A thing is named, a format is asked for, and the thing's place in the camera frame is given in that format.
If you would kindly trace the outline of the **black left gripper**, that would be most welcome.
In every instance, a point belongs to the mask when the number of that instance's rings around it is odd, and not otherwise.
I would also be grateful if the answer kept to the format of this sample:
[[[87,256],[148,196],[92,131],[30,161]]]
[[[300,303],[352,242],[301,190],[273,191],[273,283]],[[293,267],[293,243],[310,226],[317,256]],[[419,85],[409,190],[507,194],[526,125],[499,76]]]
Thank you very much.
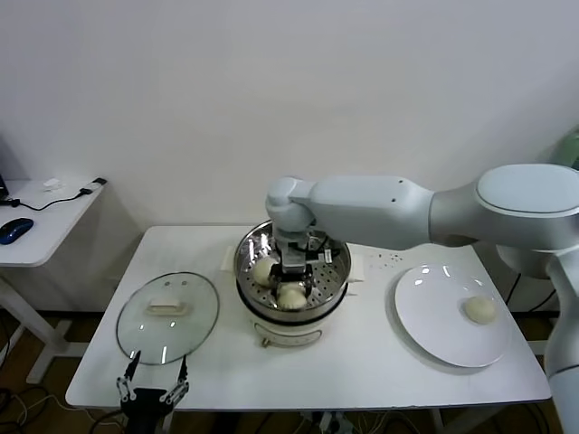
[[[131,356],[124,374],[116,380],[120,397],[120,408],[128,418],[125,432],[127,434],[155,434],[157,425],[164,417],[171,414],[188,393],[186,356],[181,359],[176,383],[166,392],[162,389],[136,388],[132,386],[140,360],[140,351]]]

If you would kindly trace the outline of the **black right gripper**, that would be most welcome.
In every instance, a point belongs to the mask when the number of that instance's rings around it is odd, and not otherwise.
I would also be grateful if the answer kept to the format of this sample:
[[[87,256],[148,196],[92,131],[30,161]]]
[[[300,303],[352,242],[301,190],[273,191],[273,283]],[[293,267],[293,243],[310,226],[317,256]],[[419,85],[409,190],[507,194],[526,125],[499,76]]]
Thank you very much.
[[[270,268],[270,289],[276,290],[282,281],[284,274],[302,275],[304,295],[309,297],[315,286],[313,268],[307,266],[307,252],[294,245],[282,245],[280,247],[280,264]]]

